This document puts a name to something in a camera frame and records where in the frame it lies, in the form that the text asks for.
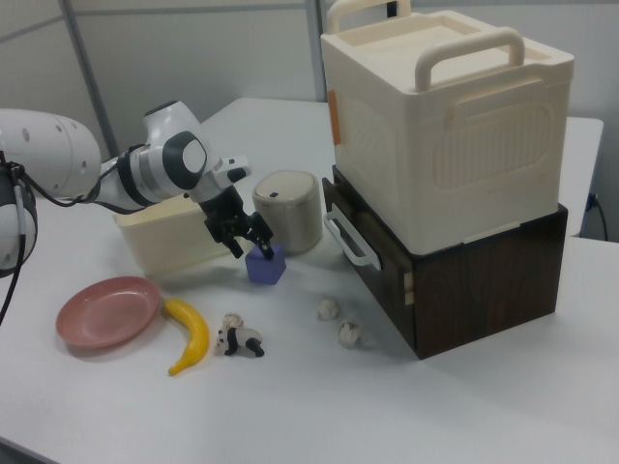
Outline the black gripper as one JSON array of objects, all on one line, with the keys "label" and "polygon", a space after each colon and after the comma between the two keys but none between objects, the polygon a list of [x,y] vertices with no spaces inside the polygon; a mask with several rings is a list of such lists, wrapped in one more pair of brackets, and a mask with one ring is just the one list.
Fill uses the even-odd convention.
[{"label": "black gripper", "polygon": [[224,244],[236,259],[244,254],[238,237],[255,244],[263,257],[274,256],[271,246],[273,231],[261,214],[248,214],[244,210],[243,198],[236,188],[228,187],[199,206],[206,215],[205,224],[215,241]]}]

